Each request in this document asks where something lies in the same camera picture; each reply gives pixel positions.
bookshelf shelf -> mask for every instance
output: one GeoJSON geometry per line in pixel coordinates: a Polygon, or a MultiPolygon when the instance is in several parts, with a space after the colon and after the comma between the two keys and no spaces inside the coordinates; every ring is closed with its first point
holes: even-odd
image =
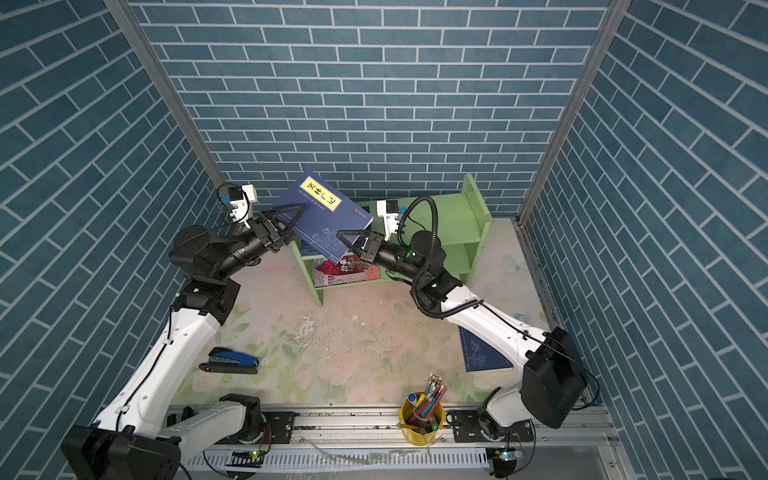
{"type": "MultiPolygon", "coordinates": [[[[462,191],[458,194],[435,195],[432,197],[437,204],[439,212],[438,235],[445,250],[445,269],[450,273],[462,279],[467,283],[475,271],[476,260],[482,252],[485,245],[485,237],[488,234],[488,228],[491,226],[491,214],[485,206],[485,201],[475,184],[472,176],[467,174],[464,177],[462,191]]],[[[407,207],[416,199],[416,197],[399,198],[398,205],[407,207]]],[[[372,228],[375,232],[384,233],[384,220],[376,216],[376,202],[366,201],[358,202],[361,207],[369,207],[373,214],[372,228]]],[[[410,217],[426,227],[431,223],[429,205],[421,203],[411,212],[410,217]]],[[[421,230],[415,222],[406,223],[406,233],[403,240],[407,243],[411,235],[421,230]]],[[[346,283],[344,285],[315,287],[313,281],[313,261],[323,258],[321,255],[305,255],[300,251],[301,239],[297,237],[291,243],[296,260],[299,262],[300,270],[304,275],[304,280],[310,288],[310,292],[315,299],[317,306],[323,305],[323,292],[331,288],[343,288],[358,285],[369,285],[371,283],[392,281],[384,268],[379,268],[381,278],[379,280],[370,280],[367,282],[346,283]]]]}

blue stapler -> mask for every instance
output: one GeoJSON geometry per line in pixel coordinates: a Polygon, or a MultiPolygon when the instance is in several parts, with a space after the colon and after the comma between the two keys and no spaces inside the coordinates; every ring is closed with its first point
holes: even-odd
{"type": "Polygon", "coordinates": [[[199,368],[204,372],[256,375],[258,366],[259,360],[255,356],[217,346],[208,353],[208,362],[201,363],[199,368]]]}

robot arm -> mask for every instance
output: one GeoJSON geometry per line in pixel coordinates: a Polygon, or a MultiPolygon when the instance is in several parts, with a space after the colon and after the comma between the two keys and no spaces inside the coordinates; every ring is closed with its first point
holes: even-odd
{"type": "Polygon", "coordinates": [[[254,219],[249,209],[250,205],[246,210],[232,208],[247,226],[238,235],[217,236],[193,225],[174,239],[170,261],[189,276],[169,309],[168,324],[94,422],[73,426],[62,442],[78,478],[172,478],[180,462],[218,439],[240,433],[241,441],[247,442],[263,435],[258,399],[245,396],[227,396],[207,411],[162,428],[168,406],[197,354],[234,307],[240,285],[229,277],[244,266],[257,265],[267,251],[287,245],[303,211],[285,207],[254,219]],[[295,214],[283,227],[276,216],[289,212],[295,214]]]}
{"type": "Polygon", "coordinates": [[[445,251],[437,237],[434,200],[416,199],[400,224],[422,201],[432,208],[432,231],[414,233],[408,245],[402,242],[402,229],[397,229],[399,244],[376,232],[341,231],[338,237],[361,260],[384,266],[390,276],[410,279],[406,283],[422,313],[474,333],[523,372],[519,384],[495,391],[481,408],[479,421],[486,436],[500,438],[510,425],[530,418],[558,428],[588,384],[589,373],[576,360],[579,355],[573,339],[563,329],[545,332],[488,305],[447,272],[443,268],[445,251]],[[360,234],[368,236],[362,249],[346,239],[360,234]]]}

blue brick wall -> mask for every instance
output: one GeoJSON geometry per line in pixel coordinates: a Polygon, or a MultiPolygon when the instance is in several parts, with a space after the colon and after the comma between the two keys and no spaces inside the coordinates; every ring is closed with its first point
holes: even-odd
{"type": "Polygon", "coordinates": [[[131,2],[230,180],[269,204],[307,168],[360,200],[469,172],[510,216],[609,1],[255,3],[131,2]]]}
{"type": "Polygon", "coordinates": [[[0,478],[59,477],[162,328],[209,183],[101,0],[0,2],[0,478]]]}
{"type": "Polygon", "coordinates": [[[768,478],[767,25],[634,0],[527,227],[639,478],[768,478]]]}

yellow pen holder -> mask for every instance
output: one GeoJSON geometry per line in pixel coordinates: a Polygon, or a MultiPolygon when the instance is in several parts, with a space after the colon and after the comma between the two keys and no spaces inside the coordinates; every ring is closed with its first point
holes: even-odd
{"type": "MultiPolygon", "coordinates": [[[[420,398],[423,393],[424,392],[416,392],[416,398],[420,398]]],[[[402,403],[402,407],[400,408],[400,423],[406,423],[406,420],[411,416],[412,413],[413,405],[411,405],[411,402],[408,400],[404,401],[402,403]]],[[[432,416],[437,419],[439,432],[442,428],[442,425],[445,423],[445,410],[442,409],[442,405],[439,403],[437,404],[432,416]]],[[[411,429],[401,428],[401,430],[403,436],[406,437],[406,440],[408,440],[408,443],[417,447],[426,447],[431,445],[432,442],[435,441],[435,435],[437,435],[437,432],[427,432],[426,435],[421,435],[420,433],[414,432],[411,429]]]]}

